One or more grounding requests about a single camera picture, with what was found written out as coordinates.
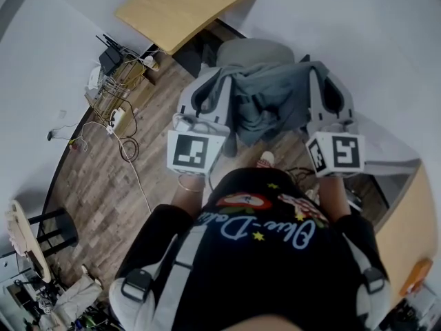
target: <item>black t-shirt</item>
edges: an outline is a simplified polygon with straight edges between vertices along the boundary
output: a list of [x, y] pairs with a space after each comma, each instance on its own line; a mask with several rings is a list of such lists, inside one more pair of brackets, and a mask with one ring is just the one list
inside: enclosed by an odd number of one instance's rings
[[[173, 330], [223, 330], [262, 314], [285, 317], [304, 331], [363, 329], [356, 317], [360, 270], [342, 234], [385, 271], [372, 227], [362, 217], [330, 224], [286, 173], [244, 168], [220, 182], [194, 225], [207, 231]], [[157, 207], [119, 275], [159, 261], [173, 235], [182, 242], [191, 226], [181, 209]], [[177, 249], [155, 283], [156, 300]]]

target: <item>desk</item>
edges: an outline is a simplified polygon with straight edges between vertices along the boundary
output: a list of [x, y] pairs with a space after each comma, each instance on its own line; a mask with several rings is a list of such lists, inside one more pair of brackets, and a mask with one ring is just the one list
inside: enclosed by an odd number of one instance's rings
[[[43, 276], [41, 279], [49, 283], [51, 280], [50, 270], [48, 263], [45, 260], [45, 257], [48, 257], [56, 252], [71, 246], [76, 245], [78, 242], [78, 236], [76, 234], [76, 230], [74, 229], [73, 222], [71, 222], [71, 218], [69, 214], [64, 209], [58, 209], [54, 212], [42, 214], [40, 216], [27, 219], [23, 208], [20, 203], [16, 200], [11, 203], [11, 210], [5, 213], [6, 219], [10, 226], [10, 235], [14, 237], [14, 240], [19, 244], [20, 251], [22, 252], [32, 252], [37, 259], [38, 263], [41, 265], [41, 269], [43, 270]], [[47, 219], [60, 218], [60, 222], [63, 224], [63, 228], [47, 233], [41, 237], [35, 238], [30, 225], [45, 221]], [[63, 235], [63, 233], [68, 233], [70, 237], [68, 237], [64, 242], [45, 250], [41, 251], [41, 247], [39, 243], [43, 241], [47, 241], [48, 239], [55, 237], [57, 235]]]
[[398, 198], [376, 227], [381, 260], [392, 286], [392, 306], [414, 265], [433, 258], [438, 248], [438, 226], [432, 192], [423, 164], [409, 178]]
[[242, 0], [127, 0], [115, 15], [174, 54], [230, 6]]

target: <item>orange object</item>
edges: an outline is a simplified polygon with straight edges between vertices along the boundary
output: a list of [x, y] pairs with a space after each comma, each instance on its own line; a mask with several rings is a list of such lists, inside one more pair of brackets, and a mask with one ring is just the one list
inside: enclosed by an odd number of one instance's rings
[[423, 259], [417, 262], [401, 288], [400, 295], [405, 297], [408, 293], [418, 291], [429, 274], [432, 265], [433, 261], [430, 259]]

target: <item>wrist bracelet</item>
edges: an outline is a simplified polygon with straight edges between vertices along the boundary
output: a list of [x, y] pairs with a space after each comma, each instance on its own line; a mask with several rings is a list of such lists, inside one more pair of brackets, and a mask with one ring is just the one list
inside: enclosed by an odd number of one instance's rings
[[204, 189], [202, 189], [202, 190], [193, 190], [193, 189], [186, 188], [186, 187], [181, 183], [181, 177], [182, 177], [182, 176], [183, 176], [183, 174], [181, 174], [181, 175], [178, 177], [178, 184], [179, 184], [180, 187], [182, 187], [182, 189], [184, 189], [184, 190], [186, 190], [186, 191], [190, 191], [190, 192], [203, 192], [203, 191], [204, 191]]

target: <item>floor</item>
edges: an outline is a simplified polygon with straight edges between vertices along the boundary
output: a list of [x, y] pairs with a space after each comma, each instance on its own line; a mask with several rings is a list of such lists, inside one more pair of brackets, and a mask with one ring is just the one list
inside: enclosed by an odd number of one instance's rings
[[[235, 36], [224, 27], [209, 27], [222, 40]], [[135, 138], [140, 154], [134, 162], [141, 185], [154, 208], [169, 203], [177, 187], [176, 176], [166, 168], [167, 131], [172, 127], [178, 98], [183, 88], [194, 79], [173, 58], [158, 53], [161, 69], [152, 75], [156, 79], [153, 97], [137, 114], [139, 131]], [[95, 124], [85, 127], [87, 152], [69, 153], [50, 198], [49, 210], [64, 206], [74, 219], [79, 233], [75, 248], [66, 248], [48, 261], [61, 268], [62, 280], [70, 285], [81, 275], [81, 264], [102, 280], [107, 291], [123, 257], [138, 231], [147, 220], [147, 207], [130, 164], [119, 154], [117, 141]], [[234, 168], [255, 163], [264, 150], [271, 150], [280, 169], [294, 166], [311, 167], [305, 147], [293, 132], [279, 135], [270, 143], [257, 143], [253, 148], [239, 144], [235, 159], [221, 157], [212, 175], [214, 186], [225, 173]], [[314, 177], [300, 183], [303, 190], [314, 187]], [[386, 212], [371, 179], [359, 175], [348, 181], [351, 189], [362, 198], [366, 216], [375, 225]], [[45, 231], [51, 231], [50, 223]]]

